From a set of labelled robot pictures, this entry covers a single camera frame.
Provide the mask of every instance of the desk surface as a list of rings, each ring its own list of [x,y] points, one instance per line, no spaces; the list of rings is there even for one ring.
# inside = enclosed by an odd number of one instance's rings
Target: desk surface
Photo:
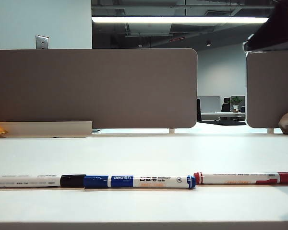
[[[0,174],[187,175],[288,171],[277,129],[102,130],[87,138],[0,139]],[[288,229],[288,186],[0,189],[0,229]]]
[[[201,113],[202,116],[245,116],[245,113],[242,112],[238,112],[238,113],[234,113],[234,112],[204,112]]]

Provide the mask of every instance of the exposed ceiling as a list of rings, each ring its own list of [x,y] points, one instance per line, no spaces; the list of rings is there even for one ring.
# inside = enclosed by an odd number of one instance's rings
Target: exposed ceiling
[[[268,17],[273,0],[92,0],[92,16]],[[203,50],[242,43],[260,24],[93,23],[93,48]],[[212,46],[206,46],[207,40]]]

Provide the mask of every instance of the ceiling lamp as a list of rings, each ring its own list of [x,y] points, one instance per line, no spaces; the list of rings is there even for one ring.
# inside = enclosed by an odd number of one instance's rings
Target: ceiling lamp
[[[268,18],[254,17],[92,17],[95,23],[265,23]]]

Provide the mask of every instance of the red marker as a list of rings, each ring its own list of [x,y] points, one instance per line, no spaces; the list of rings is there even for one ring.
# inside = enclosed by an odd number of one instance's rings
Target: red marker
[[[288,184],[288,172],[194,173],[197,184]]]

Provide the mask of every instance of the wall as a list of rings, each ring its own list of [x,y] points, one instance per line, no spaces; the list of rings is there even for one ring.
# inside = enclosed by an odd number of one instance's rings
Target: wall
[[[92,48],[91,0],[0,0],[0,49]]]
[[[246,62],[242,44],[198,52],[197,95],[245,95]]]

